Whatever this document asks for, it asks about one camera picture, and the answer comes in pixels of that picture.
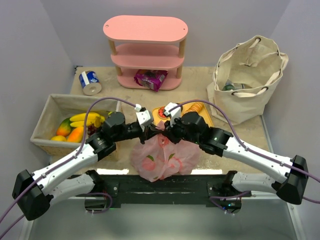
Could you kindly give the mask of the pink plastic bag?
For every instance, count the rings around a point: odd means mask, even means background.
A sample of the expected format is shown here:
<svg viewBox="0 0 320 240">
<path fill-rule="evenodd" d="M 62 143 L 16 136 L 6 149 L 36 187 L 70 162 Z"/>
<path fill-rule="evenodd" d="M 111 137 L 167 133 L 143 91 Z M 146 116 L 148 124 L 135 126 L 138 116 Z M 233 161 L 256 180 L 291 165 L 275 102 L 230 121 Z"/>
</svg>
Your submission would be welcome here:
<svg viewBox="0 0 320 240">
<path fill-rule="evenodd" d="M 162 134 L 137 143 L 130 153 L 130 163 L 140 177 L 155 182 L 175 174 L 189 175 L 200 161 L 201 149 L 181 140 L 174 144 Z"/>
</svg>

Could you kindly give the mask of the dark red grapes bunch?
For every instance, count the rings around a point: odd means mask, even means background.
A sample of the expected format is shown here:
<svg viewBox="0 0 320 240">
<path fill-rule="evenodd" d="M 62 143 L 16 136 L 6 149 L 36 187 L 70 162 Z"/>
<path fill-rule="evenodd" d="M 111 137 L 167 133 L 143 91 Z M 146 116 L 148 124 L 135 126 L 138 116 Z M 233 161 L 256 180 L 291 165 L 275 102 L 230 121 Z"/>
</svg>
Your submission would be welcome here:
<svg viewBox="0 0 320 240">
<path fill-rule="evenodd" d="M 88 136 L 92 136 L 93 134 L 95 134 L 97 131 L 97 128 L 95 127 L 94 124 L 91 124 L 87 127 L 87 135 Z"/>
</svg>

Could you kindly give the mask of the purple snack packet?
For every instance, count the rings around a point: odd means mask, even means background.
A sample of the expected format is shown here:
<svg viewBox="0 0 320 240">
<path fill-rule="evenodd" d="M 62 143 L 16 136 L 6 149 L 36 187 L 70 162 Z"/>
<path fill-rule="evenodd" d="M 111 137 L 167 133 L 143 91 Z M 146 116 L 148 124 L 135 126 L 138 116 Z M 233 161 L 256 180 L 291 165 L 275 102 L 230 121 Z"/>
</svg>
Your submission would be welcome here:
<svg viewBox="0 0 320 240">
<path fill-rule="evenodd" d="M 134 81 L 141 87 L 158 92 L 167 75 L 166 70 L 139 69 L 134 76 Z"/>
</svg>

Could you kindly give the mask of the clear water bottle green label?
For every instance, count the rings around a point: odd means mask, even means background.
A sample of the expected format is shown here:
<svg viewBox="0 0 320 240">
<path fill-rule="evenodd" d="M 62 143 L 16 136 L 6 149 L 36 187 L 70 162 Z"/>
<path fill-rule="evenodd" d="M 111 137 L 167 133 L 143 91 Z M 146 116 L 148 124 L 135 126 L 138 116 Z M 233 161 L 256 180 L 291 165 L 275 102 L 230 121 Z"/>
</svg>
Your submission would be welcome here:
<svg viewBox="0 0 320 240">
<path fill-rule="evenodd" d="M 246 85 L 244 83 L 233 83 L 230 79 L 227 79 L 222 91 L 235 91 L 245 89 Z"/>
</svg>

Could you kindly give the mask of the cream canvas tote bag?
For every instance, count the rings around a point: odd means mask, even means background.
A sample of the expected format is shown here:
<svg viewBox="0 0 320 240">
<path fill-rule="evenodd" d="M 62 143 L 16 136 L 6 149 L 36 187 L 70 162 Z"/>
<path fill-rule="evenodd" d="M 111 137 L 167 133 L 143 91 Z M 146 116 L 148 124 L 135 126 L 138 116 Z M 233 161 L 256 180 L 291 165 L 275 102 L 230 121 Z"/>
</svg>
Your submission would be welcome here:
<svg viewBox="0 0 320 240">
<path fill-rule="evenodd" d="M 263 114 L 287 67 L 288 55 L 272 39 L 256 35 L 223 53 L 207 86 L 211 115 L 239 125 Z M 245 89 L 222 91 L 227 79 Z"/>
</svg>

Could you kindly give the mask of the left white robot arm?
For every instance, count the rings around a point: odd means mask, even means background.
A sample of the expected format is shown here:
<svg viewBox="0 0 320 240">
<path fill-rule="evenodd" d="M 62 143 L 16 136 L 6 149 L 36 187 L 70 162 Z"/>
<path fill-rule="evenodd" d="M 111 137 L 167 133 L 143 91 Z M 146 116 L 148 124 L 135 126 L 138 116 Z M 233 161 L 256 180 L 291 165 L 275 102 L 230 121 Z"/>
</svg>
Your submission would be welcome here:
<svg viewBox="0 0 320 240">
<path fill-rule="evenodd" d="M 137 112 L 136 121 L 129 124 L 122 112 L 113 112 L 96 133 L 56 163 L 34 173 L 21 171 L 12 192 L 14 202 L 27 220 L 35 220 L 50 208 L 55 187 L 78 170 L 110 155 L 116 150 L 117 142 L 138 138 L 143 144 L 160 133 L 148 110 Z"/>
</svg>

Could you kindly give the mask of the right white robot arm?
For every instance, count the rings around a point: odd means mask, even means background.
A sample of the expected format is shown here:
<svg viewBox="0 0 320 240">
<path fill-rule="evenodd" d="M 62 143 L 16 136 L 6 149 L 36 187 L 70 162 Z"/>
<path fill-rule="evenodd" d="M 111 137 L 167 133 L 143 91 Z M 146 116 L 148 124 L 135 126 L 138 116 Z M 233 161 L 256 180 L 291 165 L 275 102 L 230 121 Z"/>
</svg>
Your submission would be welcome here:
<svg viewBox="0 0 320 240">
<path fill-rule="evenodd" d="M 252 177 L 234 173 L 229 182 L 237 191 L 270 192 L 288 203 L 302 203 L 309 178 L 304 157 L 276 155 L 248 144 L 231 132 L 210 127 L 195 111 L 183 116 L 168 112 L 164 115 L 169 120 L 163 133 L 174 144 L 184 140 L 198 145 L 207 154 L 233 159 L 262 172 Z"/>
</svg>

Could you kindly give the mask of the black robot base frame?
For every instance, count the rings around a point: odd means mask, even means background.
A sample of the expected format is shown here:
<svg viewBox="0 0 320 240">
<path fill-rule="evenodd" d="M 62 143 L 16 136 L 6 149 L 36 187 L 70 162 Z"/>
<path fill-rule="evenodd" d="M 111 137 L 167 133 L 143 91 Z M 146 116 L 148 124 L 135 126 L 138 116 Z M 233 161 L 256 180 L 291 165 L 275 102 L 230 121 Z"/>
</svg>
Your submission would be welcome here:
<svg viewBox="0 0 320 240">
<path fill-rule="evenodd" d="M 204 205 L 222 207 L 233 214 L 242 207 L 242 198 L 250 191 L 240 192 L 231 185 L 235 171 L 218 175 L 173 175 L 150 182 L 139 175 L 100 175 L 86 171 L 93 178 L 93 200 L 86 200 L 87 210 L 124 205 Z"/>
</svg>

